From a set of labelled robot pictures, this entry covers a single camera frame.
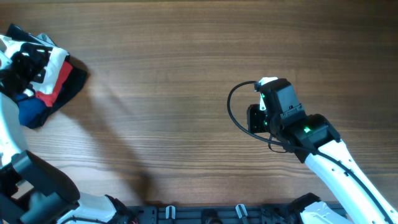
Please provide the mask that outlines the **white t-shirt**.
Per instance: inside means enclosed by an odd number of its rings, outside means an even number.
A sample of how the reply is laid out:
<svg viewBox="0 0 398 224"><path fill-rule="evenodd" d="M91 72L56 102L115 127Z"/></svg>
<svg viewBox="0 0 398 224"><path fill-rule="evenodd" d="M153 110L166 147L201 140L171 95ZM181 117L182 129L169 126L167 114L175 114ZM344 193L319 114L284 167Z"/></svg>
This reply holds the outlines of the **white t-shirt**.
<svg viewBox="0 0 398 224"><path fill-rule="evenodd" d="M1 42L5 42L7 44L16 44L16 43L22 43L26 41L18 41L14 40L11 37L2 35L1 36ZM50 53L50 60L49 63L47 64L46 67L44 67L44 71L42 72L44 80L43 82L41 81L32 81L31 84L33 84L33 88L35 92L41 91L42 93L45 94L51 94L53 92L53 88L55 86L55 83L57 82L58 74L60 73L60 69L68 56L68 52L62 48L56 47L56 46L48 46L52 48L52 51Z"/></svg>

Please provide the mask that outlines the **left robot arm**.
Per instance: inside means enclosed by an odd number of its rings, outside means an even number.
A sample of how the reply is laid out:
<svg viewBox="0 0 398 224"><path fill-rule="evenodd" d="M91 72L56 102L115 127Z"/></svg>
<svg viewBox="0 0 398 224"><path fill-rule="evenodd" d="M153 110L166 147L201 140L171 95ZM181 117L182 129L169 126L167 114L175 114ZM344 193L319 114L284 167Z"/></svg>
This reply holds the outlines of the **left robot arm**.
<svg viewBox="0 0 398 224"><path fill-rule="evenodd" d="M6 223L138 223L137 215L109 195L81 193L62 171L29 151L16 94L57 54L22 44L1 53L1 219Z"/></svg>

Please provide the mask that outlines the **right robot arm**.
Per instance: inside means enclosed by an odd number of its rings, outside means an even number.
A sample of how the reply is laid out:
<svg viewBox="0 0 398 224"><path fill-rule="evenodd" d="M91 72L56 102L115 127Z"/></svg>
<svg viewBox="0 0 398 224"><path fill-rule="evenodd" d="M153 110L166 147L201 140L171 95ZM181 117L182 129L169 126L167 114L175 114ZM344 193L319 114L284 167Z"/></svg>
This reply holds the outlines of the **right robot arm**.
<svg viewBox="0 0 398 224"><path fill-rule="evenodd" d="M320 114L307 115L302 105L250 105L246 132L283 147L313 171L331 190L354 223L397 223L397 210L359 168L345 142Z"/></svg>

